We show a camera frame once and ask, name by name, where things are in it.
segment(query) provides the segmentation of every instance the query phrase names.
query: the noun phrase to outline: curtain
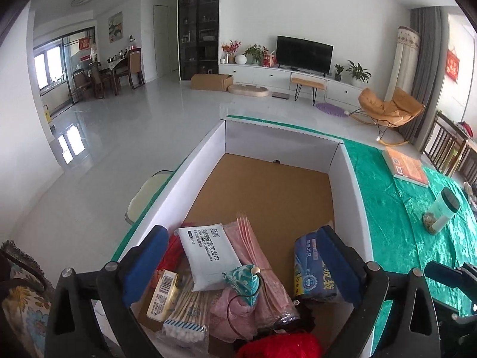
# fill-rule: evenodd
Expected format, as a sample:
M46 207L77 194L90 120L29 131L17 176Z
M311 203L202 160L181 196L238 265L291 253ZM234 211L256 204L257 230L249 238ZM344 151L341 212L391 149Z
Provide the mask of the curtain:
M427 105L432 97L436 82L437 64L441 52L441 8L412 9L411 28L421 34L421 46L411 95L425 107L420 116L400 127L399 132L404 139L413 144L416 142L425 116L429 111Z
M411 93L416 75L417 56L419 54L419 33L408 27L399 27L397 31L396 56L393 72L389 80L385 101L393 98L396 87Z

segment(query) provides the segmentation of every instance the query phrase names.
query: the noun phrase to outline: white wet wipes package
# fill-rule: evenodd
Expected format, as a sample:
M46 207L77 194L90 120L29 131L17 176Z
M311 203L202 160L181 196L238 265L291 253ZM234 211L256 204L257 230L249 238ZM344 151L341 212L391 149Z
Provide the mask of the white wet wipes package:
M176 230L194 279L192 291L226 287L224 273L241 265L221 224Z

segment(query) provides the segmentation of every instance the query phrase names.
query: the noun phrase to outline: tv screen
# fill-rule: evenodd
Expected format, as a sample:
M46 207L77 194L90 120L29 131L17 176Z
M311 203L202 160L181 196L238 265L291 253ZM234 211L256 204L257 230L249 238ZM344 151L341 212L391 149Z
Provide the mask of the tv screen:
M330 72L333 46L311 40L277 38L277 63L318 72Z

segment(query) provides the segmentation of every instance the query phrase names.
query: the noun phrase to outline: metal screw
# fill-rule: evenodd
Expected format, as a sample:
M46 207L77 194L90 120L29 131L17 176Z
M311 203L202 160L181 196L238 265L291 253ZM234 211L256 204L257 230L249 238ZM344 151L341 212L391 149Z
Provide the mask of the metal screw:
M109 261L106 265L104 265L104 269L106 269L108 272L115 271L118 269L118 263L114 261Z
M424 276L422 270L420 270L419 268L413 268L413 273L414 273L414 276L417 276L417 277Z
M368 269L373 271L373 272L377 272L378 270L381 269L379 264L375 263L374 261L369 261L366 265L368 266Z
M72 273L73 273L73 269L71 269L71 268L65 268L65 269L63 269L63 271L61 272L61 276L63 276L63 277L69 277L69 276L71 276Z

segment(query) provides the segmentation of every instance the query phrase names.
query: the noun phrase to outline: purple rug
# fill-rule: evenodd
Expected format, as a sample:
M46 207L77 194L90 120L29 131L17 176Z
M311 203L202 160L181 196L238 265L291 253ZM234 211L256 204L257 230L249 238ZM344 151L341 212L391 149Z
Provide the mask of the purple rug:
M325 102L318 102L315 106L323 113L330 114L335 117L347 117L347 115L344 113L344 110L338 106L327 104Z

